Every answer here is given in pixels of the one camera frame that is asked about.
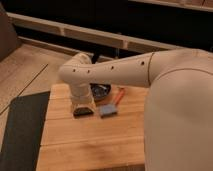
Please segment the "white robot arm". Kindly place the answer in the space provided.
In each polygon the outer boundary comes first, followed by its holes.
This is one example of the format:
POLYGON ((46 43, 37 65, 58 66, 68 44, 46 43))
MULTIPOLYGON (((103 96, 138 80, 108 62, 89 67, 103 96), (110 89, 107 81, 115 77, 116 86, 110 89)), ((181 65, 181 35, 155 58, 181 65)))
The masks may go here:
POLYGON ((213 53, 186 48, 97 64, 79 53, 59 74, 77 104, 91 101, 91 83, 147 87, 145 170, 213 171, 213 53))

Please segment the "black gripper finger pad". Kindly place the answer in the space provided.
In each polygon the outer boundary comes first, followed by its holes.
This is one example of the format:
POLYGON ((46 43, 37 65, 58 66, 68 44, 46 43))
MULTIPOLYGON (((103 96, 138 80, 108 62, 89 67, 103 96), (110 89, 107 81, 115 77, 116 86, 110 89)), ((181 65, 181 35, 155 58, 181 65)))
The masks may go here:
POLYGON ((80 107, 76 108, 73 112, 75 117, 85 116, 85 115, 92 115, 93 111, 88 107, 80 107))

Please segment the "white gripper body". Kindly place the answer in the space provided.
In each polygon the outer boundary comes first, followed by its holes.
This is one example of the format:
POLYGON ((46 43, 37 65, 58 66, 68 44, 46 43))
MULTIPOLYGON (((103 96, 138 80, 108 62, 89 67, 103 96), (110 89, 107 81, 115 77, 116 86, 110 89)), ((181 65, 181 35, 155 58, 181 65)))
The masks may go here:
POLYGON ((70 85, 69 88, 72 111, 81 107, 87 107, 95 111, 96 105, 89 84, 70 85))

